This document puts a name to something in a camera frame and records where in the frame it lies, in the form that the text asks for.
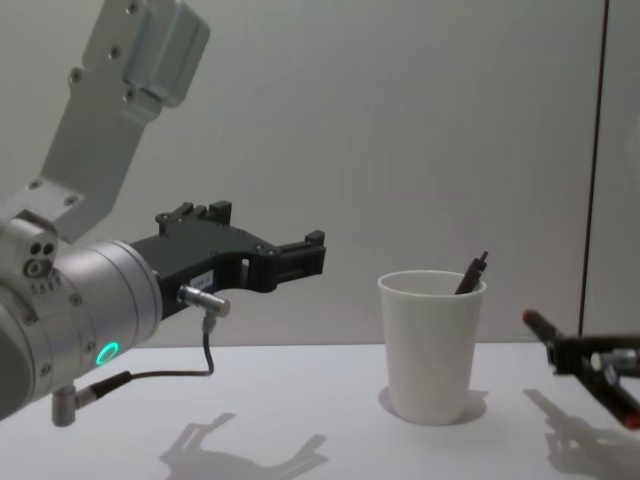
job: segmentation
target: black vertical line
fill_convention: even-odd
[[[600,42],[600,72],[598,77],[598,99],[596,104],[596,124],[593,135],[593,156],[591,158],[591,184],[589,186],[589,211],[587,213],[587,234],[584,246],[584,263],[582,267],[582,291],[580,294],[580,322],[578,335],[584,329],[584,309],[587,298],[587,276],[589,273],[589,249],[591,248],[591,222],[593,219],[593,198],[596,185],[596,167],[598,163],[598,144],[600,140],[600,112],[602,110],[602,88],[604,84],[604,64],[607,50],[607,33],[609,30],[609,2],[604,1],[604,15],[602,19],[602,40]]]

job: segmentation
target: white label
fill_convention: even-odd
[[[209,270],[196,278],[191,279],[189,285],[199,290],[204,290],[213,285],[213,270]]]

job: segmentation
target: black cable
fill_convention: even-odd
[[[204,357],[207,360],[207,370],[158,370],[152,372],[142,372],[132,374],[131,372],[124,371],[112,377],[109,377],[101,382],[94,383],[87,387],[93,391],[96,396],[96,400],[104,397],[106,394],[117,390],[118,388],[126,385],[131,380],[140,378],[152,378],[152,377],[209,377],[213,375],[215,371],[215,365],[211,356],[211,347],[209,346],[209,333],[202,335],[202,348],[204,349]]]

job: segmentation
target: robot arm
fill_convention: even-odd
[[[40,176],[0,208],[0,420],[53,392],[54,423],[69,425],[99,398],[76,394],[75,379],[163,319],[187,306],[224,316],[218,290],[266,293],[322,272],[322,232],[274,246],[232,227],[226,202],[161,214],[159,235],[131,245],[57,255],[58,239],[109,213],[144,127],[184,99],[208,37],[181,0],[105,1]]]

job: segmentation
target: cup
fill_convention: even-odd
[[[446,425],[464,413],[487,286],[454,295],[462,277],[418,270],[378,280],[391,403],[408,422]]]

